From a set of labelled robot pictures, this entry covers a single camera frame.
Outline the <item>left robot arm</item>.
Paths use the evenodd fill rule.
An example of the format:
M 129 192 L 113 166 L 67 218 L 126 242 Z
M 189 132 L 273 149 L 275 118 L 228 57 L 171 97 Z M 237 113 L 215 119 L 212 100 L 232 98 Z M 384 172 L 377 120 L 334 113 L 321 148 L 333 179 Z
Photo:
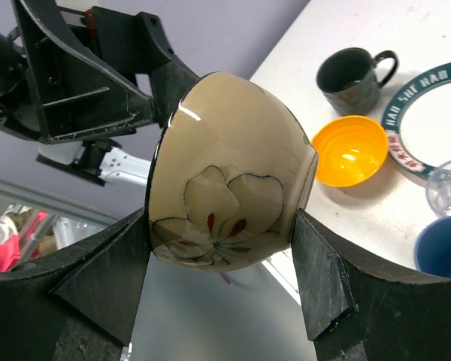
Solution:
M 160 18 L 15 1 L 0 33 L 0 131 L 41 145 L 37 161 L 100 186 L 145 185 L 150 162 L 116 137 L 166 127 L 198 76 Z

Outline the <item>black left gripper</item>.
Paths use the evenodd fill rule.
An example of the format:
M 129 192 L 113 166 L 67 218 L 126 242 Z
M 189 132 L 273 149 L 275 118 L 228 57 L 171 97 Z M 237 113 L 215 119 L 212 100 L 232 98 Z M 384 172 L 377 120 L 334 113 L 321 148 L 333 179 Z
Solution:
M 134 132 L 154 121 L 152 62 L 172 59 L 160 19 L 15 1 L 0 33 L 0 130 L 42 144 Z

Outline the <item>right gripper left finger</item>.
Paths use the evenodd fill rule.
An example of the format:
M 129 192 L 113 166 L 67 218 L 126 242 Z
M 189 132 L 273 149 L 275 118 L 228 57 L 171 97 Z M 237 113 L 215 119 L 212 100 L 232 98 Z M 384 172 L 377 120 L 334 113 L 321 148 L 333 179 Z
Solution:
M 118 360 L 132 339 L 150 249 L 138 210 L 0 272 L 0 360 Z

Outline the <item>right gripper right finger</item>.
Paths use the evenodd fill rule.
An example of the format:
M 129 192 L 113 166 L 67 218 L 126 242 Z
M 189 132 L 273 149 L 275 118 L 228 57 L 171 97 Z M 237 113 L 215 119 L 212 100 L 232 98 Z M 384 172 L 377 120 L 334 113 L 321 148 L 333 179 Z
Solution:
M 384 259 L 304 210 L 292 258 L 317 359 L 451 360 L 451 279 Z

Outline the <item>beige floral ceramic bowl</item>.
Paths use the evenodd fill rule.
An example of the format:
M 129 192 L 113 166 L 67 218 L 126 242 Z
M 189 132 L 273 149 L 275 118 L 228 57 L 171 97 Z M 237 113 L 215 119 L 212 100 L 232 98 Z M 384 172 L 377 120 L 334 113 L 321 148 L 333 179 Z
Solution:
M 285 250 L 317 165 L 281 100 L 233 74 L 204 76 L 169 117 L 151 162 L 145 206 L 153 254 L 229 272 Z

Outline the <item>blue plastic cup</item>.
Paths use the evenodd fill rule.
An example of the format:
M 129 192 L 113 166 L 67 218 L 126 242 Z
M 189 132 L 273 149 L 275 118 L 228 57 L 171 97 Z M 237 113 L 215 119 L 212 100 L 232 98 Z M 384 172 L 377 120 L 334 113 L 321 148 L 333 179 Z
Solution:
M 422 230 L 415 243 L 414 262 L 421 272 L 451 279 L 451 216 Z

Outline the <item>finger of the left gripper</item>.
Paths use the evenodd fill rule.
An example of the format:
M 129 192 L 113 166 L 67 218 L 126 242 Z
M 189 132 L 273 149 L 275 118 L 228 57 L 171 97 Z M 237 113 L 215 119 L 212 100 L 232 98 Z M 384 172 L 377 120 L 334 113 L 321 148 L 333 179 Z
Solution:
M 199 76 L 175 58 L 162 64 L 152 62 L 145 74 L 150 82 L 153 122 L 164 128 L 180 100 L 197 83 Z

